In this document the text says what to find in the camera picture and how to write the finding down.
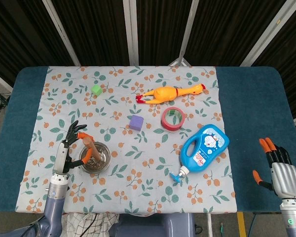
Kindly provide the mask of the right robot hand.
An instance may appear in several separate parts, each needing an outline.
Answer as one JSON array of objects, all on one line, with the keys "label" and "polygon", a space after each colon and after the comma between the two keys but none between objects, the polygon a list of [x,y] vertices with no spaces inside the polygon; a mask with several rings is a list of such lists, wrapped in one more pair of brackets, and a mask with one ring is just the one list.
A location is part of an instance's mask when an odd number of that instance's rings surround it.
[{"label": "right robot hand", "polygon": [[273,191],[281,199],[296,199],[296,167],[292,164],[287,150],[275,145],[268,137],[260,138],[259,144],[266,155],[272,182],[264,181],[259,173],[253,170],[255,182]]}]

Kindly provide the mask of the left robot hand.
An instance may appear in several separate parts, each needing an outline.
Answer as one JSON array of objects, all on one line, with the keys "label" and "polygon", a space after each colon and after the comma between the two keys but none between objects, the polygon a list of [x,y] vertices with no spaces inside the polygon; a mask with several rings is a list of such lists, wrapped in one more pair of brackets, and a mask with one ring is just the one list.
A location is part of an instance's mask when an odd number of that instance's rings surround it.
[{"label": "left robot hand", "polygon": [[83,140],[84,138],[89,138],[91,139],[91,142],[94,143],[92,136],[84,132],[79,132],[86,127],[86,124],[78,125],[77,120],[70,125],[65,139],[61,141],[57,150],[53,168],[56,173],[66,174],[70,169],[87,164],[91,159],[94,152],[93,148],[88,148],[86,155],[79,160],[72,161],[72,158],[69,155],[70,146],[79,139]]}]

